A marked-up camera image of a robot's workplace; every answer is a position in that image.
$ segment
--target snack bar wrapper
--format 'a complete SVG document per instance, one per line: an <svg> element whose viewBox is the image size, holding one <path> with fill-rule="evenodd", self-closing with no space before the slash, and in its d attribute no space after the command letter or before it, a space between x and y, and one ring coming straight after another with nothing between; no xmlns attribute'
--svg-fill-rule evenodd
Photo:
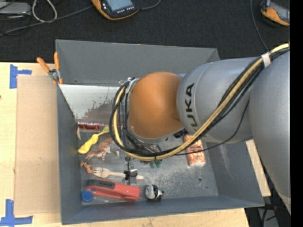
<svg viewBox="0 0 303 227"><path fill-rule="evenodd" d="M189 140L191 135L186 135L184 136L184 142ZM201 140L196 141L192 145L190 145L187 149L186 152L190 153L187 154L187 160L188 160L188 165L189 166L204 166L206 161L205 161L205 154L203 150L203 144Z"/></svg>

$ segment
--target yellow balloon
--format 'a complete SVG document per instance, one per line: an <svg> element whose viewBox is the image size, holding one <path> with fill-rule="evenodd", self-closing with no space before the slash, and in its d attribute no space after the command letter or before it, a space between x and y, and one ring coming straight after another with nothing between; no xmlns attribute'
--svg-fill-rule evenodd
<svg viewBox="0 0 303 227"><path fill-rule="evenodd" d="M78 152L80 154L86 154L90 150L90 147L98 142L99 136L102 134L109 133L109 126L105 126L102 130L102 132L98 134L93 134L91 138L86 141L79 149Z"/></svg>

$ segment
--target cable bundle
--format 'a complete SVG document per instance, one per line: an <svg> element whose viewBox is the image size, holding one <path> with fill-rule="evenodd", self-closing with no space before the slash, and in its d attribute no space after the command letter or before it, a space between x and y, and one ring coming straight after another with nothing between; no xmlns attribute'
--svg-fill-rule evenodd
<svg viewBox="0 0 303 227"><path fill-rule="evenodd" d="M289 44L283 44L276 47L267 53L270 61L274 60L279 55L289 51ZM199 138L204 136L209 130L211 130L220 120L222 120L239 102L243 97L245 92L249 89L261 71L265 68L264 57L259 57L253 62L251 62L244 71L234 80L234 82L229 86L229 88L224 93L218 107L213 112L213 114L206 120L206 122L193 134L193 136L182 145L162 151L159 146L157 146L159 151L156 151L151 146L139 142L132 136L127 130L127 98L128 98L128 86L131 81L124 83L116 93L113 104L113 111L110 117L110 133L114 142L126 152L127 155L139 159L141 161L150 162L154 160L162 160L183 151ZM123 122L120 121L121 105L125 103L123 111Z"/></svg>

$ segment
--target blue cap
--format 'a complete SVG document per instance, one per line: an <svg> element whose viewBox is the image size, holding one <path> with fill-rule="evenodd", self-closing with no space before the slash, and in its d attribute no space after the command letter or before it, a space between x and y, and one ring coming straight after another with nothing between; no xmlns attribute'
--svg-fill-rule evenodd
<svg viewBox="0 0 303 227"><path fill-rule="evenodd" d="M83 191L81 197L83 202L90 202L93 200L94 195L91 191Z"/></svg>

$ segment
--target black carpet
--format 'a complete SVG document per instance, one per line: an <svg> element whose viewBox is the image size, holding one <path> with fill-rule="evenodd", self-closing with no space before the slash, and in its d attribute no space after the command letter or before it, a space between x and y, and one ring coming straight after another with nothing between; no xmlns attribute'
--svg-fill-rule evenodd
<svg viewBox="0 0 303 227"><path fill-rule="evenodd" d="M32 4L34 0L16 1ZM58 17L92 5L90 0L51 1L57 4ZM133 0L140 7L157 1ZM11 29L38 21L34 17L8 20L2 16L0 61L34 62L42 57L51 63L56 39L217 48L221 60L259 56L267 51L266 47L271 50L290 40L290 26L274 26L264 20L261 1L161 0L152 9L118 21L105 19L92 7L52 23L7 34ZM273 1L290 9L290 0ZM35 11L43 20L53 18L53 10L45 0L40 0Z"/></svg>

